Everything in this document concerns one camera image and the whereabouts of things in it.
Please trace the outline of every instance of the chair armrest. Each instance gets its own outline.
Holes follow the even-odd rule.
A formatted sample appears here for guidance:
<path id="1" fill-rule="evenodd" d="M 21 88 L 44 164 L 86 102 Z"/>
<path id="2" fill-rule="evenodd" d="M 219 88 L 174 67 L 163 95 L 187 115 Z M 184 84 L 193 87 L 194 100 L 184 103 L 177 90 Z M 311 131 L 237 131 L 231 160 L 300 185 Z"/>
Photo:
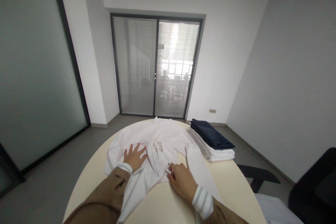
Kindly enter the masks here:
<path id="1" fill-rule="evenodd" d="M 251 188 L 254 193 L 258 193 L 260 187 L 262 186 L 264 181 L 269 181 L 277 184 L 281 184 L 280 180 L 269 170 L 252 167 L 252 166 L 245 166 L 245 165 L 237 165 L 243 175 L 245 177 L 253 179 L 251 183 Z"/>

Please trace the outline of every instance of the brown sleeve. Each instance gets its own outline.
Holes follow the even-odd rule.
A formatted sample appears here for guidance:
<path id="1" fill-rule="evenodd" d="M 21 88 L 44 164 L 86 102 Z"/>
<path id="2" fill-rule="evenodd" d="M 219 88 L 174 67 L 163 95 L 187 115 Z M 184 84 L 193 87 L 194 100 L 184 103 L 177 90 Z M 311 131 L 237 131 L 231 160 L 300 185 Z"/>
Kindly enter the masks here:
<path id="1" fill-rule="evenodd" d="M 131 175 L 116 167 L 67 218 L 64 224 L 116 223 Z"/>
<path id="2" fill-rule="evenodd" d="M 224 206 L 222 203 L 213 199 L 213 212 L 205 219 L 206 224 L 224 223 L 224 224 L 248 224 L 243 218 L 239 217 L 235 212 Z"/>

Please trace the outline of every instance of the stack of folded clothes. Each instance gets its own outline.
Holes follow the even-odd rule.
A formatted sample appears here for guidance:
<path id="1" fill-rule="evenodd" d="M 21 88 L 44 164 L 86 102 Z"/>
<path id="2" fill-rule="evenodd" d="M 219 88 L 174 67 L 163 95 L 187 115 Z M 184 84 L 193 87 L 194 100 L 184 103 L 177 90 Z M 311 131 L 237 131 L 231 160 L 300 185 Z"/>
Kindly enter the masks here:
<path id="1" fill-rule="evenodd" d="M 235 147 L 206 121 L 193 119 L 190 122 L 189 134 L 199 146 L 205 158 L 212 161 L 233 159 Z"/>

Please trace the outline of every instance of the chair backrest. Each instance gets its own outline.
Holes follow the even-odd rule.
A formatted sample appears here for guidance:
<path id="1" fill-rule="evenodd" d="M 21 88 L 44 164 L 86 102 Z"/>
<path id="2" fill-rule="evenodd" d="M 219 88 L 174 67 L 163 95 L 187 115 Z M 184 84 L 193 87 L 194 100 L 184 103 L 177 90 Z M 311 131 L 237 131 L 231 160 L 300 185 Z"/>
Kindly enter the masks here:
<path id="1" fill-rule="evenodd" d="M 328 149 L 302 176 L 288 207 L 305 224 L 336 223 L 336 148 Z"/>

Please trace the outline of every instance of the table top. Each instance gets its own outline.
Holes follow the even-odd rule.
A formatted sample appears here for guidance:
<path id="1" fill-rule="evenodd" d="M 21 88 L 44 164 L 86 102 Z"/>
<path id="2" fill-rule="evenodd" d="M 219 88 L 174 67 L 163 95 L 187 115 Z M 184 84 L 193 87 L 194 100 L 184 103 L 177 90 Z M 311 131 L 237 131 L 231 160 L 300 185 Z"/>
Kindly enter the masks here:
<path id="1" fill-rule="evenodd" d="M 190 127 L 174 122 L 185 129 Z M 117 134 L 111 136 L 85 166 L 72 191 L 63 222 L 107 177 L 104 174 L 107 151 Z M 178 163 L 187 165 L 185 156 L 181 153 L 178 156 Z M 204 160 L 225 205 L 250 224 L 266 224 L 260 205 L 236 163 L 233 160 L 212 163 Z M 169 183 L 161 183 L 152 188 L 125 223 L 195 223 L 194 209 L 173 191 Z"/>

